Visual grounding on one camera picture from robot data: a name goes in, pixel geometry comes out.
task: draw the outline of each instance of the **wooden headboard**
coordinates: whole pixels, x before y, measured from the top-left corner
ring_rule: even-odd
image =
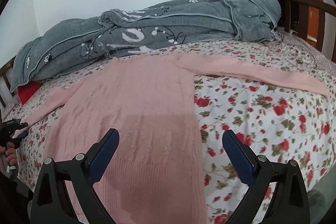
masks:
[[[11,84],[9,83],[8,77],[6,75],[6,72],[13,67],[14,64],[14,59],[15,57],[13,57],[11,60],[9,60],[2,68],[0,68],[0,78],[2,77],[6,83],[6,86],[8,88],[8,90],[10,91],[11,89]],[[6,107],[5,101],[3,100],[3,98],[1,97],[0,94],[0,102],[2,104],[3,107]]]
[[[298,36],[306,40],[308,35],[309,23],[309,7],[314,7],[319,10],[319,28],[316,42],[316,49],[322,51],[324,30],[325,30],[325,14],[331,14],[336,17],[336,7],[326,4],[319,0],[286,0],[285,5],[285,31],[290,32],[291,27],[291,2],[299,4],[299,23],[298,23]],[[334,47],[331,61],[336,62],[336,47]]]

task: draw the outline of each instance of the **sweater sleeve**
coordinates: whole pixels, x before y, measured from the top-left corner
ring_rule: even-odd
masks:
[[[69,88],[65,88],[64,86],[55,88],[46,98],[44,105],[39,107],[33,114],[29,115],[22,119],[21,122],[28,123],[28,126],[24,129],[17,130],[13,136],[16,138],[20,133],[25,130],[28,130],[32,125],[42,120],[45,116],[47,116],[50,112],[57,109],[60,106],[66,104],[66,102],[73,96],[73,94],[79,89],[82,85],[83,80],[72,85]]]
[[[267,68],[237,58],[222,55],[177,54],[175,65],[195,75],[233,76],[328,96],[327,86],[306,73]]]

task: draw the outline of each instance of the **hand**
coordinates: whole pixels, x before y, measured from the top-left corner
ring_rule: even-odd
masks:
[[[12,142],[7,143],[9,149],[6,150],[6,148],[0,146],[0,154],[5,153],[7,156],[6,160],[10,165],[16,165],[17,166],[17,159],[16,159],[16,151],[14,144]]]

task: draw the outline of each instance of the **white letter on blanket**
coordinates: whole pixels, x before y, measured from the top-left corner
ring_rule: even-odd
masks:
[[[126,32],[133,33],[134,35],[136,35],[138,37],[137,39],[130,38],[125,33],[123,33],[122,37],[127,42],[140,42],[141,40],[143,40],[145,38],[144,34],[140,31],[138,31],[137,29],[127,29]]]

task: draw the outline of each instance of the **bed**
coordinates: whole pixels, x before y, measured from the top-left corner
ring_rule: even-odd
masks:
[[[221,54],[282,70],[299,70],[318,77],[328,85],[328,100],[321,95],[279,88],[234,77],[199,76],[194,80],[194,109],[203,143],[204,190],[208,206],[208,223],[224,223],[234,211],[247,186],[242,184],[221,145],[221,134],[232,129],[244,144],[271,161],[300,163],[308,191],[335,164],[336,70],[316,69],[321,53],[287,33],[277,33],[271,42],[214,41],[172,46],[148,52],[166,55],[175,52]],[[6,119],[25,117],[43,104],[49,91],[60,85],[71,86],[85,75],[104,69],[109,60],[102,60],[70,75],[47,81],[25,104],[8,105]],[[19,179],[33,191],[43,164],[45,135],[62,108],[50,113],[32,126],[18,150]],[[275,185],[270,185],[255,223],[262,220]],[[324,206],[323,195],[312,191],[317,205]],[[312,215],[318,223],[323,215]]]

